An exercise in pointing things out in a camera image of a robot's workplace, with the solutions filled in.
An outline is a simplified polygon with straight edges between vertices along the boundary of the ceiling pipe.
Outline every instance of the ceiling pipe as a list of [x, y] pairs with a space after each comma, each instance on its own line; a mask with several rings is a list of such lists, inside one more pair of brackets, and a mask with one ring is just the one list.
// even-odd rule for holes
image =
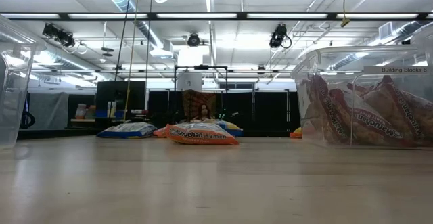
[[[116, 7], [124, 12], [134, 14], [137, 11], [137, 6], [135, 0], [111, 0]], [[143, 33], [145, 38], [149, 39], [150, 45], [154, 49], [162, 49], [164, 47], [164, 43], [162, 40], [155, 35], [152, 29], [150, 29], [149, 25], [144, 21], [133, 21], [133, 24]]]

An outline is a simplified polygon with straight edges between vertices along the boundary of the floor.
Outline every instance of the floor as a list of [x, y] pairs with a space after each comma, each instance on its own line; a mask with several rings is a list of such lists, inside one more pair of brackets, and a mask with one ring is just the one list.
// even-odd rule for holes
[[1, 224], [431, 223], [433, 152], [70, 137], [0, 152]]

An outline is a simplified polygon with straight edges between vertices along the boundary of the hanging rope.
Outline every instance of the hanging rope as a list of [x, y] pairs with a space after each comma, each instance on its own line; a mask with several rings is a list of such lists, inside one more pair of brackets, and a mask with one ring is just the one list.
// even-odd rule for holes
[[[135, 8], [135, 16], [134, 16], [134, 24], [137, 21], [137, 13], [138, 13], [138, 8]], [[124, 105], [124, 114], [123, 114], [123, 120], [126, 121], [127, 120], [127, 112], [128, 112], [128, 103], [129, 103], [129, 93], [130, 91], [130, 86], [131, 86], [131, 70], [133, 69], [133, 56], [134, 56], [134, 44], [135, 44], [135, 29], [136, 29], [136, 25], [134, 25], [134, 31], [133, 31], [133, 44], [132, 44], [132, 48], [131, 48], [131, 61], [129, 62], [129, 73], [128, 73], [128, 89], [127, 89], [127, 100], [125, 102]]]

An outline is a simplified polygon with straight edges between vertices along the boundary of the spotlight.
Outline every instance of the spotlight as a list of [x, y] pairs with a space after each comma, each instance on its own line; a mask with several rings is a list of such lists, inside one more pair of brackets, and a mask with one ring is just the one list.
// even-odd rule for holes
[[75, 46], [73, 34], [67, 34], [63, 30], [57, 33], [57, 37], [54, 40], [60, 42], [60, 44], [62, 44], [64, 47], [71, 48]]
[[54, 39], [54, 41], [57, 41], [64, 47], [71, 48], [75, 46], [74, 35], [65, 30], [56, 28], [53, 24], [45, 24], [42, 35], [45, 35], [49, 39]]
[[[264, 70], [264, 69], [265, 69], [265, 66], [263, 66], [263, 65], [258, 65], [257, 70]], [[264, 75], [265, 73], [264, 73], [264, 72], [257, 72], [257, 74], [258, 74], [258, 75]]]
[[200, 38], [197, 33], [192, 33], [189, 38], [187, 44], [190, 47], [197, 47], [200, 44]]
[[[288, 39], [290, 44], [288, 46], [284, 46], [283, 42]], [[285, 49], [288, 49], [292, 46], [292, 40], [287, 36], [287, 28], [285, 24], [278, 24], [277, 28], [275, 29], [274, 33], [272, 33], [271, 40], [269, 41], [269, 46], [273, 49], [278, 47], [283, 47]]]
[[54, 38], [57, 35], [58, 29], [54, 27], [52, 24], [45, 24], [45, 28], [42, 31], [42, 35], [45, 35], [47, 38]]

